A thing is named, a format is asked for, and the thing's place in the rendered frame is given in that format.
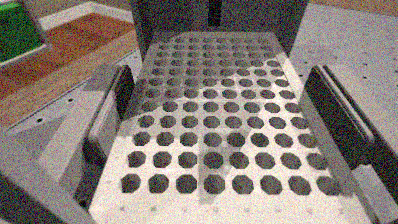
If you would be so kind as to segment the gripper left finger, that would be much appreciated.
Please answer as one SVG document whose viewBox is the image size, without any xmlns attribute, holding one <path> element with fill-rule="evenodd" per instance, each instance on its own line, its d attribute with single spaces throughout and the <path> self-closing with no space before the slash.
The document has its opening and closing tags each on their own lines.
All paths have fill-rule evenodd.
<svg viewBox="0 0 398 224">
<path fill-rule="evenodd" d="M 105 168 L 134 87 L 128 65 L 100 64 L 38 158 L 72 197 L 88 163 Z"/>
</svg>

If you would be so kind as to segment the light grey flat plate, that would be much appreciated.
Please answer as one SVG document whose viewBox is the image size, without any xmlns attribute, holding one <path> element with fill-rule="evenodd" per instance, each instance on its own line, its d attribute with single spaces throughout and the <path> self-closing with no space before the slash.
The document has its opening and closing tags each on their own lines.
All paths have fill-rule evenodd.
<svg viewBox="0 0 398 224">
<path fill-rule="evenodd" d="M 398 123 L 398 16 L 308 2 L 289 61 L 303 86 L 314 65 L 346 65 Z M 110 65 L 128 65 L 136 84 L 139 47 Z M 38 160 L 90 78 L 6 129 Z M 89 215 L 103 170 L 88 163 L 73 196 Z M 398 205 L 372 166 L 352 173 L 381 224 L 396 220 Z"/>
</svg>

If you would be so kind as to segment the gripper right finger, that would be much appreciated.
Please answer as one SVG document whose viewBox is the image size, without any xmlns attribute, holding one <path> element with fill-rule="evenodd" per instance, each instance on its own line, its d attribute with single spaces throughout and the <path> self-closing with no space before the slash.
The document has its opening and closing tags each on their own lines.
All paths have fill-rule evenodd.
<svg viewBox="0 0 398 224">
<path fill-rule="evenodd" d="M 398 123 L 346 65 L 314 65 L 304 88 L 351 171 L 371 165 L 398 205 Z"/>
</svg>

